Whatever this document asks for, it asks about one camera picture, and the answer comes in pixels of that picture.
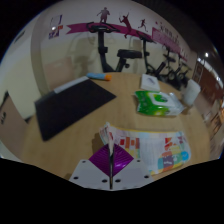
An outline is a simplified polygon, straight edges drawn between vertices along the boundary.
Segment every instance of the blue object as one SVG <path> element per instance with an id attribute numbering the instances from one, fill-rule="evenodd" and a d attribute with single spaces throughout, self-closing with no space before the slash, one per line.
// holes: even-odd
<path id="1" fill-rule="evenodd" d="M 88 73 L 86 76 L 91 79 L 101 79 L 101 80 L 108 80 L 108 81 L 111 79 L 110 75 L 106 75 L 103 73 Z"/>

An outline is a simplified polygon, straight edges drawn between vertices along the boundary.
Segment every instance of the white wall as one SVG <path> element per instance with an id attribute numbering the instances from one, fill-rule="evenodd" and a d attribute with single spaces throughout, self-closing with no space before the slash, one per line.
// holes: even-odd
<path id="1" fill-rule="evenodd" d="M 86 75 L 87 72 L 102 72 L 100 57 L 98 53 L 98 37 L 97 33 L 92 34 L 89 32 L 66 34 L 70 31 L 67 25 L 87 23 L 87 22 L 99 22 L 99 13 L 104 7 L 110 11 L 108 16 L 108 23 L 125 26 L 124 23 L 119 22 L 119 15 L 126 15 L 129 12 L 129 21 L 133 29 L 138 29 L 140 26 L 140 20 L 145 18 L 147 23 L 148 34 L 152 34 L 152 27 L 156 27 L 156 21 L 162 22 L 173 34 L 179 36 L 180 47 L 184 48 L 188 55 L 188 61 L 193 65 L 195 59 L 194 52 L 191 52 L 189 46 L 181 37 L 181 35 L 162 17 L 153 12 L 152 10 L 142 6 L 138 3 L 131 2 L 129 0 L 70 0 L 63 1 L 53 5 L 48 10 L 48 14 L 45 16 L 45 21 L 42 24 L 42 41 L 41 41 L 41 56 L 43 67 L 48 63 L 52 63 L 56 60 L 71 56 L 75 77 Z M 50 31 L 50 22 L 52 17 L 62 14 L 63 29 L 60 30 L 59 37 L 49 39 L 48 34 Z M 107 54 L 107 61 L 113 67 L 116 68 L 118 57 L 117 51 L 119 49 L 133 49 L 142 51 L 142 41 L 139 38 L 128 36 L 124 38 L 124 34 L 111 33 L 105 34 L 105 46 L 109 48 Z M 154 67 L 158 67 L 162 60 L 164 60 L 161 44 L 147 43 L 147 49 L 151 55 L 149 62 Z M 146 71 L 144 59 L 128 60 L 130 68 L 124 68 L 123 72 L 132 73 L 144 73 Z M 172 64 L 173 68 L 178 67 L 178 60 L 176 64 Z"/>
<path id="2" fill-rule="evenodd" d="M 38 16 L 21 30 L 25 30 L 25 33 L 16 43 L 15 37 L 0 67 L 0 102 L 8 91 L 23 118 L 35 113 L 33 102 L 41 96 L 33 75 L 30 56 L 32 31 Z"/>

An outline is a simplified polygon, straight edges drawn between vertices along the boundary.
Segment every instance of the wall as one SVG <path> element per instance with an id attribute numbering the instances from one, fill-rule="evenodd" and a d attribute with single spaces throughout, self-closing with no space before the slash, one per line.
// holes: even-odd
<path id="1" fill-rule="evenodd" d="M 97 33 L 83 32 L 82 28 L 80 28 L 80 32 L 75 30 L 74 33 L 69 33 L 73 30 L 69 26 L 92 21 L 99 22 L 100 15 L 97 16 L 97 14 L 104 7 L 107 7 L 110 12 L 110 15 L 107 17 L 107 23 L 123 26 L 124 30 L 126 26 L 124 23 L 120 23 L 119 17 L 122 18 L 128 12 L 131 27 L 149 35 L 152 35 L 153 27 L 160 29 L 159 24 L 161 22 L 162 26 L 165 27 L 164 29 L 172 32 L 173 36 L 178 36 L 179 47 L 182 49 L 181 54 L 189 61 L 189 66 L 194 70 L 197 55 L 190 50 L 187 43 L 171 24 L 152 10 L 129 0 L 70 0 L 59 2 L 49 8 L 41 30 L 41 58 L 43 68 L 54 61 L 70 57 L 73 63 L 74 78 L 86 75 L 87 72 L 102 72 L 98 53 Z M 51 19 L 57 15 L 62 15 L 60 25 L 63 25 L 63 29 L 59 30 L 58 37 L 49 39 Z M 148 32 L 144 30 L 144 27 L 138 28 L 141 25 L 140 20 L 142 19 L 145 19 Z M 105 46 L 109 48 L 107 61 L 113 68 L 116 68 L 118 62 L 117 51 L 119 49 L 142 51 L 142 45 L 142 41 L 136 36 L 128 35 L 127 39 L 125 39 L 122 33 L 105 34 Z M 159 43 L 147 43 L 147 50 L 150 52 L 149 62 L 155 68 L 158 67 L 164 60 L 163 53 L 165 53 L 165 50 L 162 49 L 162 45 Z M 130 59 L 128 63 L 130 67 L 124 68 L 123 72 L 141 74 L 146 71 L 144 59 Z M 176 69 L 178 62 L 172 64 L 172 67 Z M 189 72 L 188 76 L 191 77 L 192 74 L 193 71 Z"/>
<path id="2" fill-rule="evenodd" d="M 126 25 L 120 23 L 119 17 L 122 18 L 123 15 L 129 13 L 128 18 L 133 32 L 139 30 L 152 35 L 153 28 L 156 28 L 161 30 L 161 33 L 168 30 L 173 37 L 178 36 L 181 54 L 193 69 L 195 53 L 191 52 L 174 27 L 152 10 L 130 0 L 62 1 L 36 16 L 24 27 L 24 35 L 16 43 L 12 42 L 10 45 L 0 66 L 0 101 L 8 90 L 21 116 L 27 118 L 35 113 L 34 101 L 50 90 L 46 78 L 46 68 L 49 64 L 70 59 L 72 63 L 68 63 L 69 66 L 71 65 L 69 77 L 74 79 L 86 75 L 87 72 L 102 72 L 97 34 L 83 32 L 83 30 L 69 32 L 72 30 L 70 25 L 99 22 L 100 15 L 97 16 L 97 14 L 104 7 L 110 11 L 107 22 L 120 26 L 125 31 Z M 62 15 L 60 25 L 63 28 L 59 30 L 58 37 L 49 39 L 50 23 L 52 17 L 57 15 Z M 142 19 L 145 19 L 148 32 L 144 30 L 144 27 L 138 28 Z M 142 41 L 133 35 L 128 35 L 126 39 L 124 33 L 105 34 L 105 46 L 109 48 L 107 61 L 113 68 L 116 68 L 119 59 L 117 57 L 119 49 L 142 51 L 142 45 Z M 147 43 L 147 50 L 150 52 L 149 62 L 155 68 L 158 67 L 164 60 L 165 51 L 162 44 Z M 130 59 L 128 63 L 130 68 L 124 68 L 123 72 L 142 74 L 146 71 L 144 59 Z M 177 67 L 178 63 L 173 64 L 173 69 Z"/>
<path id="3" fill-rule="evenodd" d="M 0 102 L 8 91 L 23 118 L 35 113 L 33 102 L 41 96 L 33 75 L 30 56 L 31 36 L 37 19 L 38 16 L 21 30 L 25 30 L 24 35 L 14 43 L 15 37 L 0 67 Z"/>

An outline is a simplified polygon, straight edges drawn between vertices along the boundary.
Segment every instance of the paper sheet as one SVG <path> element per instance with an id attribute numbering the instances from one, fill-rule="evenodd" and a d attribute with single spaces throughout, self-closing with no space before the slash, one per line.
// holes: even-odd
<path id="1" fill-rule="evenodd" d="M 104 144 L 109 144 L 113 153 L 114 143 L 136 159 L 141 159 L 151 175 L 158 174 L 186 163 L 191 150 L 183 132 L 140 132 L 119 129 L 110 123 L 100 128 Z"/>

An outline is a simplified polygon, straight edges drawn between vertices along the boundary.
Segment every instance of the ceiling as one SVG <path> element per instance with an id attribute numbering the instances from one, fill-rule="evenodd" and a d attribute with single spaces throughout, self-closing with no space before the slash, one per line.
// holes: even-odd
<path id="1" fill-rule="evenodd" d="M 209 57 L 205 60 L 218 73 L 224 83 L 224 66 L 218 52 L 204 31 L 190 18 L 174 5 L 164 0 L 133 0 L 151 10 L 155 11 L 166 19 L 181 34 L 189 47 L 198 54 L 201 59 L 205 52 Z"/>

